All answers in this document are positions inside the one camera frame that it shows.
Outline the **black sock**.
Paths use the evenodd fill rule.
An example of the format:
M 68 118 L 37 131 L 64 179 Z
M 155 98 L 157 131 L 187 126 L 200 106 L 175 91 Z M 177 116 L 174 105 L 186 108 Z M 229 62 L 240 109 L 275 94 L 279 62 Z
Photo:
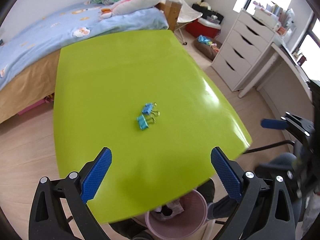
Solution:
M 173 210 L 171 208 L 169 208 L 167 205 L 162 206 L 161 214 L 164 217 L 170 217 L 172 215 L 172 213 L 173 213 Z

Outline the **pink trash bin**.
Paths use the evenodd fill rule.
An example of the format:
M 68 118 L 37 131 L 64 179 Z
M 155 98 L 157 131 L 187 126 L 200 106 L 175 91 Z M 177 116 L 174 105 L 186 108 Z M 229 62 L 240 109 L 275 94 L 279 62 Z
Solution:
M 156 237 L 161 239 L 183 239 L 199 230 L 207 220 L 207 203 L 204 197 L 193 190 L 179 199 L 183 209 L 172 218 L 160 219 L 155 211 L 145 214 L 145 223 Z

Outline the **white desk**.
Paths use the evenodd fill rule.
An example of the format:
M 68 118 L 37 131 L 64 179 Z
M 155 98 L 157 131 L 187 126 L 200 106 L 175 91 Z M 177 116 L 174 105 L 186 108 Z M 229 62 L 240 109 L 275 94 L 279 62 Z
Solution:
M 250 90 L 259 92 L 275 117 L 289 112 L 313 120 L 308 77 L 285 46 L 272 42 L 234 86 L 243 98 Z

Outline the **crumpled paper in bin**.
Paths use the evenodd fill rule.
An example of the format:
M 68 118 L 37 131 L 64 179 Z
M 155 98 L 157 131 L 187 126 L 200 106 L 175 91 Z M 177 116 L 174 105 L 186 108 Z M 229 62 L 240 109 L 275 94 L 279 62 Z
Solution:
M 172 219 L 175 216 L 177 216 L 177 215 L 179 215 L 179 214 L 184 212 L 184 208 L 180 203 L 180 199 L 173 200 L 172 202 L 169 202 L 169 203 L 167 203 L 165 205 L 167 205 L 169 208 L 171 208 L 173 210 L 173 213 L 172 213 L 172 215 L 170 217 L 164 217 L 161 214 L 162 206 L 159 206 L 159 207 L 155 208 L 154 210 L 152 210 L 151 214 L 155 218 L 157 218 L 158 220 L 168 220 L 168 219 Z

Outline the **teal binder clip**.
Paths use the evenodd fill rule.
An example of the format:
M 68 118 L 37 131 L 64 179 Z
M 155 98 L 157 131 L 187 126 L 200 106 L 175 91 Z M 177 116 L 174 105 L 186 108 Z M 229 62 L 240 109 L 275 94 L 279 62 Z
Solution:
M 137 122 L 138 122 L 140 129 L 143 131 L 143 130 L 149 128 L 149 123 L 155 123 L 156 120 L 154 117 L 152 117 L 150 115 L 141 114 L 139 117 L 137 117 Z

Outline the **blue binder clip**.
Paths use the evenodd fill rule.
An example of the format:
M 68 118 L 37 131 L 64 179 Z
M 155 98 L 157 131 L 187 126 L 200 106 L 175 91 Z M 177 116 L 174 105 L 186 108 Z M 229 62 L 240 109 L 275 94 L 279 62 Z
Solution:
M 142 108 L 142 114 L 159 116 L 160 112 L 156 110 L 156 106 L 157 103 L 155 102 L 146 103 Z

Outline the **green table mat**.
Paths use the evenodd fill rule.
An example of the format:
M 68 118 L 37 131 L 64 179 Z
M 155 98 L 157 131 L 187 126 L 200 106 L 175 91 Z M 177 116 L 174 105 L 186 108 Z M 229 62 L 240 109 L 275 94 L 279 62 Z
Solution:
M 252 139 L 213 81 L 169 30 L 108 34 L 60 51 L 54 98 L 59 174 L 107 147 L 111 166 L 88 206 L 99 223 L 140 215 L 214 174 Z

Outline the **white drawer cabinet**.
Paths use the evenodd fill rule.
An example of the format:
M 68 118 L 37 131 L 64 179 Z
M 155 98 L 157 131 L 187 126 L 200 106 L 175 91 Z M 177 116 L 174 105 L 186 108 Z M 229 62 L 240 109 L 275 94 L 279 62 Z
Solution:
M 241 10 L 214 58 L 212 68 L 231 91 L 242 90 L 275 39 L 274 30 Z

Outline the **brown basket with toys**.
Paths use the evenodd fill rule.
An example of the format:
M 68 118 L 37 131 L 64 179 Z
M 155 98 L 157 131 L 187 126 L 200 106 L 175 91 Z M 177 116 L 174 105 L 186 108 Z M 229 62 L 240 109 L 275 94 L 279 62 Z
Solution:
M 193 45 L 199 52 L 213 61 L 220 51 L 222 43 L 210 37 L 200 35 L 194 40 Z

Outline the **red storage box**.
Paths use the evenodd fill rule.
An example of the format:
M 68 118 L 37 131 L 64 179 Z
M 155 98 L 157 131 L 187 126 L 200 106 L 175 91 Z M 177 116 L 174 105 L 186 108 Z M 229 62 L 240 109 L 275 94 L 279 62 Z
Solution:
M 185 26 L 185 30 L 194 37 L 203 35 L 210 38 L 216 38 L 221 31 L 221 25 L 212 23 L 204 18 L 198 18 L 193 22 L 188 23 Z

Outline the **white folding chair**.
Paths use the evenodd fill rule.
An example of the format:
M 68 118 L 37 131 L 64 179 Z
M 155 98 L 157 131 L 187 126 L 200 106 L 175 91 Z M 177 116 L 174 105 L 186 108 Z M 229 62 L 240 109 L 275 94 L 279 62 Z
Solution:
M 184 39 L 182 28 L 185 27 L 187 24 L 194 22 L 195 20 L 198 20 L 203 13 L 193 9 L 191 6 L 187 4 L 185 0 L 169 0 L 171 2 L 179 3 L 181 5 L 180 13 L 177 19 L 176 27 L 174 32 L 179 32 L 180 34 L 180 41 L 184 46 L 186 46 L 188 43 Z

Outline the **blue quilt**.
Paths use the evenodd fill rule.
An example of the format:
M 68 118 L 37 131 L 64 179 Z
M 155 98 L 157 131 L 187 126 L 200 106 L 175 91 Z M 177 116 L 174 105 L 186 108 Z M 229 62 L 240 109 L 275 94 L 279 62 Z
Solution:
M 39 59 L 88 38 L 131 30 L 168 29 L 157 8 L 101 18 L 101 7 L 78 3 L 46 16 L 1 46 L 1 87 Z

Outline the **white plush toy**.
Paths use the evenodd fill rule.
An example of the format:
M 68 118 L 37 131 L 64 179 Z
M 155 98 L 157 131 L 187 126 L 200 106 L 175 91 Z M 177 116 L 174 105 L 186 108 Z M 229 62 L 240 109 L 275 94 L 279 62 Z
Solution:
M 165 0 L 120 0 L 113 4 L 110 8 L 101 10 L 101 18 L 107 19 L 112 16 L 126 15 L 138 10 L 149 9 Z

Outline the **wooden bed frame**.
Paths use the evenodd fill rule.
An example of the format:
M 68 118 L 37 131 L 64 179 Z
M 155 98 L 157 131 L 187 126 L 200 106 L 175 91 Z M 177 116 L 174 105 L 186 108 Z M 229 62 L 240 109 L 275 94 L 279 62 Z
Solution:
M 152 7 L 164 14 L 169 25 L 168 29 L 171 27 L 169 18 L 173 13 L 165 14 L 165 10 L 170 10 L 173 6 L 169 2 L 164 2 Z M 1 87 L 1 122 L 54 93 L 60 50 L 29 65 L 4 88 Z

